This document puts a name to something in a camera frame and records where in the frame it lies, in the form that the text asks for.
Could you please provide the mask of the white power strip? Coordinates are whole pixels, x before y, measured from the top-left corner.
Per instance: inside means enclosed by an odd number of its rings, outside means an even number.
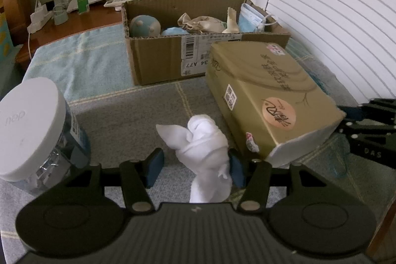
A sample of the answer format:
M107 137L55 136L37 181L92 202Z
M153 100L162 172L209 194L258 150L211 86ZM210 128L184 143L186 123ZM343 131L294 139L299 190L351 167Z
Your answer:
M36 33L53 17L53 11L48 11L46 4L36 0L34 12L30 15L31 24L27 27L29 34Z

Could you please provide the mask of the clear jar white lid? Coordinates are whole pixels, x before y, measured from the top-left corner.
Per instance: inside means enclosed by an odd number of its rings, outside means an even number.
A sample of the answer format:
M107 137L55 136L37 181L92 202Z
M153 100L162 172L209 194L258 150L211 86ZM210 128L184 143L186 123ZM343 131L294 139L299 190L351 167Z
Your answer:
M41 194L86 167L91 144L56 84L23 81L1 100L1 179Z

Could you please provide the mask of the blue plush ball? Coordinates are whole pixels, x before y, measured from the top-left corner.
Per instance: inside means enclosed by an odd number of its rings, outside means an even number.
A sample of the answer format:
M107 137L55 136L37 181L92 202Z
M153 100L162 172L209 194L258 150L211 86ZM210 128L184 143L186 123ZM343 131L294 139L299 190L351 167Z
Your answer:
M132 38L157 37L160 32L160 22L153 16L139 15L129 24L129 34Z

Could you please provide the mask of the blue face mask stack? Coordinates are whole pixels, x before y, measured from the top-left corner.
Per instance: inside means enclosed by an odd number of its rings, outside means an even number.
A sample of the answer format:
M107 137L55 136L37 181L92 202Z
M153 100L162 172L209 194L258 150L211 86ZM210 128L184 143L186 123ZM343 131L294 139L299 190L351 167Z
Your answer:
M262 33L265 27L276 24L276 17L270 14L263 15L248 3L240 8L238 27L241 33Z

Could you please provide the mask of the gold tissue pack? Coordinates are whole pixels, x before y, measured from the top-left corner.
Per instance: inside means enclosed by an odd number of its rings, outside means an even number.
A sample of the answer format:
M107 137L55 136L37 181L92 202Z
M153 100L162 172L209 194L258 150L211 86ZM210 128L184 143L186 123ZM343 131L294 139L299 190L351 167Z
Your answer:
M212 44L205 78L240 152L277 168L318 148L345 117L274 43Z

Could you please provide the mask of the light blue towel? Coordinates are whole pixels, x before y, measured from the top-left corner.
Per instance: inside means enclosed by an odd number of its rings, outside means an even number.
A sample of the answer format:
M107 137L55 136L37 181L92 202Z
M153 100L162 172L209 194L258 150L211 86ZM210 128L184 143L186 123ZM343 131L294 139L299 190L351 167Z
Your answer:
M92 29L40 47L23 81L35 78L53 81L71 106L120 96L147 103L161 99L186 102L194 110L214 102L203 77L135 85L121 24Z

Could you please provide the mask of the grey checked mat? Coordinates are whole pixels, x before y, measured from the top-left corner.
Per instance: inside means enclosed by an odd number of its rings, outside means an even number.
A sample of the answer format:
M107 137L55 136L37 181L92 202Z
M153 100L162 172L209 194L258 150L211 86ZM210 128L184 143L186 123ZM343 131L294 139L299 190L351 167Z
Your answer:
M91 141L92 160L104 168L130 159L139 160L154 148L164 149L165 165L153 188L148 190L154 205L160 202L188 202L194 175L175 157L158 136L156 124L187 126L192 115L209 115L235 147L232 134L214 99L212 104L194 110L186 102L159 100L153 103L130 100L128 96L86 102L71 106ZM395 200L395 170L350 154L348 175L334 179L327 173L327 143L303 156L298 162L316 171L343 190L370 206L380 224ZM15 263L25 253L15 230L15 218L33 196L1 181L1 241L6 263Z

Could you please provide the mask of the beige knotted cloth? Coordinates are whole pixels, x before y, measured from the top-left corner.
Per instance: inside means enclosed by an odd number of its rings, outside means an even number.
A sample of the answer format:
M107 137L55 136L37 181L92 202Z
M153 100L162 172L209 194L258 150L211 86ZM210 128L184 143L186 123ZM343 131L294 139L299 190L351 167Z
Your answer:
M229 7L227 8L227 22L226 28L222 31L222 33L240 33L240 29L237 22L237 12L235 9Z

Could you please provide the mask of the white remote control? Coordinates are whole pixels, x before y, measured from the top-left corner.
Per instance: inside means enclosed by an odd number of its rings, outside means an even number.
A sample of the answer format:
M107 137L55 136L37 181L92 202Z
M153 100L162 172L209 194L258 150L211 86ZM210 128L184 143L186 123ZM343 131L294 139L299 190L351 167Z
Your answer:
M115 8L116 11L120 11L121 6L126 2L127 0L109 0L104 4L104 7L109 8L113 7Z

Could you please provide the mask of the white knotted cloth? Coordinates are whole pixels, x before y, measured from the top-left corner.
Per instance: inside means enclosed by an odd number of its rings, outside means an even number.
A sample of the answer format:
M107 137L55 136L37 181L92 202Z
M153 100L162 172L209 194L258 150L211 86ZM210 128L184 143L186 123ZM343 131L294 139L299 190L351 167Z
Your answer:
M229 197L229 144L210 116L194 115L186 127L157 125L156 130L164 143L175 150L177 159L195 175L190 203L218 203Z

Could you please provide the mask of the cream drawstring pouch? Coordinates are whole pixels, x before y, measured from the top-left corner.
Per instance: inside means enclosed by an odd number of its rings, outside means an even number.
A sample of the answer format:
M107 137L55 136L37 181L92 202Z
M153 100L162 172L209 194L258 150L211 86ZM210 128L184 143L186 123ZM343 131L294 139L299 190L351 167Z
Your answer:
M189 33L222 33L227 28L225 22L215 17L203 15L191 19L187 13L183 13L177 23Z

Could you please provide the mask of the yellow blue paper bag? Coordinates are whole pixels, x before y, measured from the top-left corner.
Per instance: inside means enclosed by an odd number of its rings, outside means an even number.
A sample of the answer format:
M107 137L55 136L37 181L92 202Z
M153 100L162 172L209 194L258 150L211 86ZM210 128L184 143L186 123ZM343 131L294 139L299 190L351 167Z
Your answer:
M4 61L14 49L5 13L0 15L0 60Z

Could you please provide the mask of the teal patterned cloth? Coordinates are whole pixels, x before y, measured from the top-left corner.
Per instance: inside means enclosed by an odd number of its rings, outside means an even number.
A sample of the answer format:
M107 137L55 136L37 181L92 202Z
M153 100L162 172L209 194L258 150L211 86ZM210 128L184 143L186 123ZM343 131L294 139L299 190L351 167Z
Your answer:
M326 142L325 166L331 178L341 179L348 175L350 146L344 135L333 134Z

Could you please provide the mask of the open cardboard box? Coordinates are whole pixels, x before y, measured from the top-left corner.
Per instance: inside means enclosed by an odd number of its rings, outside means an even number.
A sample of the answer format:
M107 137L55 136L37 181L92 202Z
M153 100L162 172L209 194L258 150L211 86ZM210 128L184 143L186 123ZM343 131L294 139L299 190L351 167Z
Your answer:
M239 11L251 0L135 0L122 7L127 56L136 85L180 80L201 76L209 63L209 50L214 42L251 41L276 43L286 47L290 33L272 17L262 33L193 33L156 37L134 37L129 30L132 19L149 15L163 29L174 27L182 14L192 18L209 16L225 21L229 8Z

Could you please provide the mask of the wooden nightstand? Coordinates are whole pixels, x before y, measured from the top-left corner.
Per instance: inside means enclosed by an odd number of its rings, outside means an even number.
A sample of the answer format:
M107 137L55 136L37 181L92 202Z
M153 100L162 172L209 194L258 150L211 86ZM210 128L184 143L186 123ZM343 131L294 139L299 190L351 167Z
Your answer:
M113 7L104 7L103 3L95 3L90 7L90 12L78 14L76 11L68 14L66 23L55 25L53 20L49 21L43 28L29 36L22 49L16 56L15 63L24 74L30 63L30 56L46 44L67 38L71 35L84 31L97 29L109 25L120 24L122 14Z

